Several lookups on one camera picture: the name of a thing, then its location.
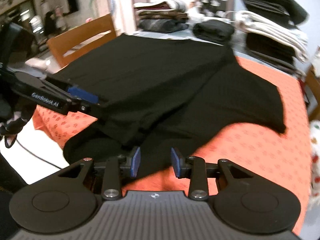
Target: wall-mounted television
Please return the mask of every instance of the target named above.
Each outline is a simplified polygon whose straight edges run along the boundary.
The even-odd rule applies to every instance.
[[[79,11],[78,0],[67,0],[69,6],[69,13],[74,13]]]

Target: red polka dot fabric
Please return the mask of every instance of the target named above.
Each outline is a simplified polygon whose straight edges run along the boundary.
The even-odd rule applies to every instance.
[[[311,176],[311,146],[308,116],[299,83],[296,79],[259,63],[238,58],[239,64],[278,87],[284,105],[285,134],[250,123],[225,127],[207,145],[198,149],[196,156],[216,163],[227,158],[260,176],[292,191],[300,200],[301,214],[294,228],[299,234],[308,205]],[[68,116],[56,114],[40,106],[33,117],[36,129],[43,130],[61,147],[86,128],[95,118],[81,113]],[[214,179],[209,179],[210,194],[216,194]],[[127,185],[132,190],[185,190],[188,179],[176,179],[173,169],[161,171]]]

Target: folded white cloth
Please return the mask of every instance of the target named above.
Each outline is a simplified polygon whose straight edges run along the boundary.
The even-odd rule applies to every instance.
[[[250,11],[238,11],[235,14],[235,28],[245,33],[257,33],[292,47],[295,51],[295,57],[302,63],[309,59],[307,53],[308,37],[299,29],[286,29]]]
[[[133,5],[137,10],[137,13],[140,12],[171,12],[171,11],[181,11],[185,12],[187,10],[187,5],[182,0],[167,0],[167,1],[158,1],[153,3],[142,3],[138,2]]]

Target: ceiling light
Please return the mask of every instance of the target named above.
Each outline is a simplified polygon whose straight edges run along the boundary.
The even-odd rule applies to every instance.
[[[33,31],[33,33],[36,33],[37,31],[39,31],[39,30],[41,30],[42,29],[42,27],[37,27],[37,28],[35,28],[35,30]]]
[[[24,14],[26,14],[26,13],[28,13],[30,10],[26,10],[26,11],[24,11],[22,14],[20,14],[20,16],[22,16],[22,15],[24,15]]]

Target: black robotic device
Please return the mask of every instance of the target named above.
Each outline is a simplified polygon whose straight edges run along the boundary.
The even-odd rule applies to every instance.
[[[24,35],[14,24],[0,33],[1,82],[58,113],[99,117],[101,104],[68,94],[69,84],[8,66],[8,55]],[[11,240],[299,239],[292,229],[300,202],[289,190],[226,159],[206,163],[176,148],[171,156],[176,177],[190,179],[188,196],[183,191],[123,196],[122,181],[135,178],[139,168],[139,147],[105,163],[85,158],[13,195],[10,213],[21,229]],[[209,195],[207,178],[216,179],[217,195]]]

